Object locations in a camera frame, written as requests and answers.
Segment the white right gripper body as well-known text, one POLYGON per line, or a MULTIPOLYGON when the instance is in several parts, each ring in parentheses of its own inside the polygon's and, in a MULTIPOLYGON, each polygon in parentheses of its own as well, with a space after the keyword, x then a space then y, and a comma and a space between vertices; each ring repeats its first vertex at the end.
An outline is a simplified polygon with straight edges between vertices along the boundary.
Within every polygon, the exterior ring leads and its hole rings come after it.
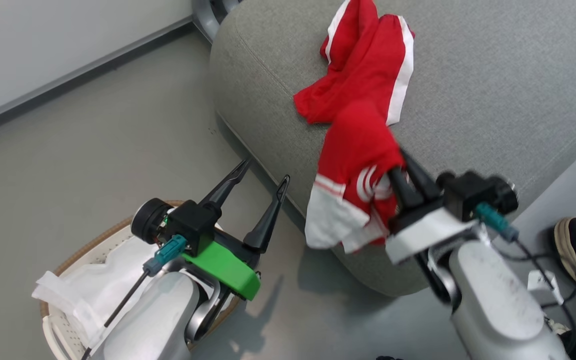
POLYGON ((406 208, 388 220, 385 253, 393 265, 470 230, 476 221, 463 221, 444 204, 444 197, 406 208))

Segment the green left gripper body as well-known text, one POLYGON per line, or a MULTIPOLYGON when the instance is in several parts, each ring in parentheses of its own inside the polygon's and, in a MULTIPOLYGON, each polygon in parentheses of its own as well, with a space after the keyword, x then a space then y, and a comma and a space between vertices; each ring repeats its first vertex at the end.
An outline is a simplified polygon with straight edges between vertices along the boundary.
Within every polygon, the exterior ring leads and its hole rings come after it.
POLYGON ((253 300, 261 287, 256 265, 250 264, 259 256, 219 228, 190 237, 186 241, 183 258, 244 300, 253 300))

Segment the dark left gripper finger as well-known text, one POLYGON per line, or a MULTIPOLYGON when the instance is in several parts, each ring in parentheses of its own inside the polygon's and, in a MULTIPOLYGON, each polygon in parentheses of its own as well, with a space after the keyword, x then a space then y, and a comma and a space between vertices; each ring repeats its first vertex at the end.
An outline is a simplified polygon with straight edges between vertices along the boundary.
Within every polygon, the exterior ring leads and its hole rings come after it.
POLYGON ((199 203, 199 209, 204 214, 220 214, 222 205, 230 195, 233 188, 245 177, 252 159, 242 160, 230 173, 228 173, 199 203))
POLYGON ((250 251, 256 254, 264 254, 267 251, 277 217, 288 194, 290 181, 290 175, 286 174, 279 183, 270 206, 265 210, 254 228, 245 235, 243 244, 250 249, 250 251))

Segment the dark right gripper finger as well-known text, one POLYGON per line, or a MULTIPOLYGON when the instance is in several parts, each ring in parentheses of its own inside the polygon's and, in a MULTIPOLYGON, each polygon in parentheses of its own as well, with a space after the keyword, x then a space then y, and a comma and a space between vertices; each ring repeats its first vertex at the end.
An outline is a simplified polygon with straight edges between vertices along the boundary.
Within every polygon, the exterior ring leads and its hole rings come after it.
POLYGON ((413 183, 416 191, 423 197, 425 201, 433 201, 441 197, 441 189, 439 189, 435 180, 429 173, 404 149, 400 148, 402 157, 406 163, 407 175, 413 183))
POLYGON ((423 205, 423 197, 416 192, 409 183, 406 171, 402 167, 395 167, 387 171, 387 176, 391 184, 391 189, 397 199, 398 212, 404 214, 423 205))

